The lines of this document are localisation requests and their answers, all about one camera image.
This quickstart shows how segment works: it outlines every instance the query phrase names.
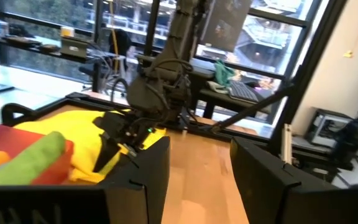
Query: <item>tree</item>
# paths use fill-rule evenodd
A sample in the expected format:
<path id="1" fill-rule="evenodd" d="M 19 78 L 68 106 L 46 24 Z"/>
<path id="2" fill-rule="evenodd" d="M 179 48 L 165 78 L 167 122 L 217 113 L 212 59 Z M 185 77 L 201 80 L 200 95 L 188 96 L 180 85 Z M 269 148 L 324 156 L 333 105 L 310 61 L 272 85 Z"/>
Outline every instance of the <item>tree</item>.
<path id="1" fill-rule="evenodd" d="M 34 19 L 62 24 L 81 29 L 87 28 L 85 0 L 9 0 L 5 1 L 6 11 L 21 14 Z M 32 35 L 60 40 L 60 30 L 30 24 L 15 19 L 7 20 L 11 24 L 21 24 Z M 87 79 L 78 71 L 80 63 L 53 58 L 47 55 L 10 48 L 9 62 L 12 65 L 55 73 L 71 78 Z"/>

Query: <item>white wall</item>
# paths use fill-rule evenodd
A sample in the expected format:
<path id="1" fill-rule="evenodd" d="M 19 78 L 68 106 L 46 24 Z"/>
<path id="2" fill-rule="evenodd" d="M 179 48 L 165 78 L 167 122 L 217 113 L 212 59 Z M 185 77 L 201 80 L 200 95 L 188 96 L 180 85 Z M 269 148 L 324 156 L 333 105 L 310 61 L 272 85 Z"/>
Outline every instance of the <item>white wall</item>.
<path id="1" fill-rule="evenodd" d="M 353 58 L 343 55 L 353 50 Z M 358 0 L 348 0 L 292 123 L 304 134 L 313 115 L 322 108 L 354 117 L 358 112 Z"/>

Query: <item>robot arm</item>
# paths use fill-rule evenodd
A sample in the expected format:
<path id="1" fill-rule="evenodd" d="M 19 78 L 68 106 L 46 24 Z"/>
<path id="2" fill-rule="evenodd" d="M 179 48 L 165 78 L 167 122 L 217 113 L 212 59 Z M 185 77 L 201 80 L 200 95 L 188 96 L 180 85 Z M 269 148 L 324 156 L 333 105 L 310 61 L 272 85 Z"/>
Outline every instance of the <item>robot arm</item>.
<path id="1" fill-rule="evenodd" d="M 208 7 L 208 0 L 178 0 L 162 53 L 127 88 L 132 110 L 107 112 L 94 121 L 104 130 L 94 172 L 100 171 L 119 152 L 119 144 L 128 148 L 130 157 L 136 156 L 158 124 L 178 119 L 181 108 L 190 99 L 187 73 L 193 67 L 188 61 L 196 44 L 198 24 Z"/>

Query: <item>keyboard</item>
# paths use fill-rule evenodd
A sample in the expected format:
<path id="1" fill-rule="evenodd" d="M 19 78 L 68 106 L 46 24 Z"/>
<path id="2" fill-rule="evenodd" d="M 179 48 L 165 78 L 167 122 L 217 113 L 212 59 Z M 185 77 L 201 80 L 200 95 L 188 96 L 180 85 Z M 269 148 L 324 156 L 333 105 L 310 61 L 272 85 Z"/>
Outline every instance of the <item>keyboard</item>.
<path id="1" fill-rule="evenodd" d="M 254 90 L 246 84 L 239 81 L 231 81 L 229 96 L 235 100 L 259 102 Z"/>

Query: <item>wooden table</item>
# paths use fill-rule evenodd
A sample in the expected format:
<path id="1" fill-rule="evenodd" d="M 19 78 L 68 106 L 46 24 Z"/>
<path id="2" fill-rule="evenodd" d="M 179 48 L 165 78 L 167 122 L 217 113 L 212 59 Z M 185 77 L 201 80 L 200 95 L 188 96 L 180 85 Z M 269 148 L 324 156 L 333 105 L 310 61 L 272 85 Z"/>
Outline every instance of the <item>wooden table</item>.
<path id="1" fill-rule="evenodd" d="M 109 98 L 99 93 L 88 94 Z M 83 109 L 65 106 L 54 114 L 68 110 Z M 200 121 L 214 122 L 204 118 Z M 251 129 L 231 128 L 256 134 Z M 162 223 L 249 223 L 234 181 L 229 143 L 169 130 L 167 135 L 171 138 L 170 180 Z"/>

